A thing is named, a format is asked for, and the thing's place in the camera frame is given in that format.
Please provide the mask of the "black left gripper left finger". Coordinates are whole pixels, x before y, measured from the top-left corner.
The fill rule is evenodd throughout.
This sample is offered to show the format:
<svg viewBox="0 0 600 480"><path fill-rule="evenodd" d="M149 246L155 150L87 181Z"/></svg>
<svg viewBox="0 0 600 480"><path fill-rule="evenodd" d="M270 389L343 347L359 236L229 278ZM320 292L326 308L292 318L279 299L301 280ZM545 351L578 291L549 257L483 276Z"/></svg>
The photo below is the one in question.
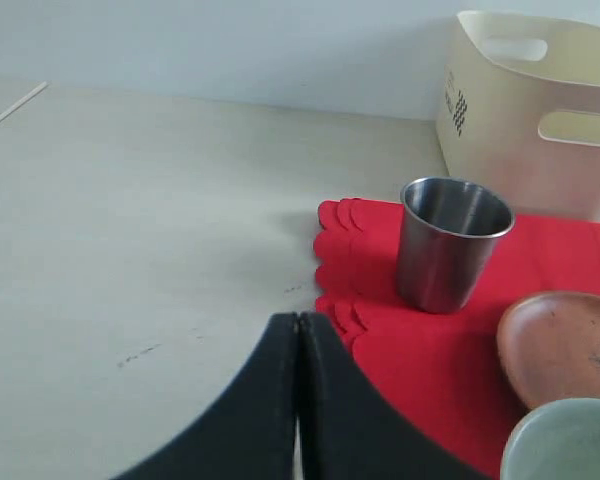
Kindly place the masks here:
<svg viewBox="0 0 600 480"><path fill-rule="evenodd" d="M222 394L120 479L291 479L299 316L273 315Z"/></svg>

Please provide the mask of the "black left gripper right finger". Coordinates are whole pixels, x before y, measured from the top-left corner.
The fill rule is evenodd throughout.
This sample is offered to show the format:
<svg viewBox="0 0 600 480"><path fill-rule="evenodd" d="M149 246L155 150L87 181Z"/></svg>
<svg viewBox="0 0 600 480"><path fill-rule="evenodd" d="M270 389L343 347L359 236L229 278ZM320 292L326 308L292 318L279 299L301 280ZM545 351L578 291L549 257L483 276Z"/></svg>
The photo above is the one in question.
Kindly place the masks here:
<svg viewBox="0 0 600 480"><path fill-rule="evenodd" d="M376 390L330 320L299 317L298 420L306 479L483 479Z"/></svg>

